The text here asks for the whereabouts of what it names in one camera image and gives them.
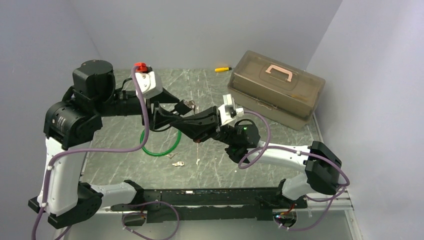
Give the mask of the green cable lock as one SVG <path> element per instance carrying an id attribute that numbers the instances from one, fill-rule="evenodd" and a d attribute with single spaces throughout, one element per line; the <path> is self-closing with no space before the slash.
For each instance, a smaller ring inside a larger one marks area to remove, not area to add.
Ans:
<path id="1" fill-rule="evenodd" d="M 163 143 L 156 143 L 149 140 L 141 150 L 150 157 L 169 157 L 180 145 L 183 135 L 181 131 L 175 130 L 174 133 L 168 134 L 165 132 L 165 136 L 168 137 L 168 139 L 165 139 Z"/>

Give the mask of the small silver key pair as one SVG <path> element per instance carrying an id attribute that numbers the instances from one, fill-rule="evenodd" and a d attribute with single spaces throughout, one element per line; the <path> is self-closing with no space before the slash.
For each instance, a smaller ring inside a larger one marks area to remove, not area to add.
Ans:
<path id="1" fill-rule="evenodd" d="M 169 154 L 167 154 L 166 156 L 170 159 L 172 159 L 176 154 L 178 154 L 177 152 L 171 152 Z"/>

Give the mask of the silver key bunch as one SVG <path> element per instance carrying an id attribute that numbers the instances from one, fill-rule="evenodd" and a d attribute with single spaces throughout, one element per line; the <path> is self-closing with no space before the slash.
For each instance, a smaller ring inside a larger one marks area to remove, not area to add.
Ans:
<path id="1" fill-rule="evenodd" d="M 178 161 L 176 163 L 173 163 L 172 165 L 175 166 L 175 167 L 182 167 L 182 166 L 185 165 L 185 163 L 183 161 Z"/>

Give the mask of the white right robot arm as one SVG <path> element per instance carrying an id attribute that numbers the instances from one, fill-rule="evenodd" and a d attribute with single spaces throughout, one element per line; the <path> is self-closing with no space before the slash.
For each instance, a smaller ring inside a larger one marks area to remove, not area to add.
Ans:
<path id="1" fill-rule="evenodd" d="M 221 105 L 187 117 L 174 116 L 170 126 L 195 143 L 212 139 L 226 144 L 226 154 L 239 169 L 270 164 L 299 171 L 297 176 L 283 179 L 279 184 L 275 200 L 282 208 L 310 193 L 333 198 L 349 184 L 342 162 L 325 144 L 320 141 L 301 146 L 271 143 L 267 120 L 242 107 L 227 111 L 226 105 Z"/>

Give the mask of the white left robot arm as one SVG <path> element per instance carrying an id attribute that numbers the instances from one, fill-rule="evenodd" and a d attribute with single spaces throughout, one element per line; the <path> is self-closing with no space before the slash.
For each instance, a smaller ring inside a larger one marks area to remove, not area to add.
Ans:
<path id="1" fill-rule="evenodd" d="M 93 185 L 81 182 L 86 153 L 104 117 L 138 115 L 149 127 L 146 100 L 178 103 L 179 99 L 159 85 L 150 66 L 136 65 L 135 87 L 124 93 L 116 88 L 114 69 L 105 60 L 88 60 L 72 73 L 73 85 L 60 102 L 46 112 L 44 134 L 46 164 L 41 191 L 28 205 L 39 216 L 46 213 L 56 229 L 70 227 L 91 218 L 99 209 L 126 205 L 139 209 L 144 189 L 132 180 L 119 184 Z"/>

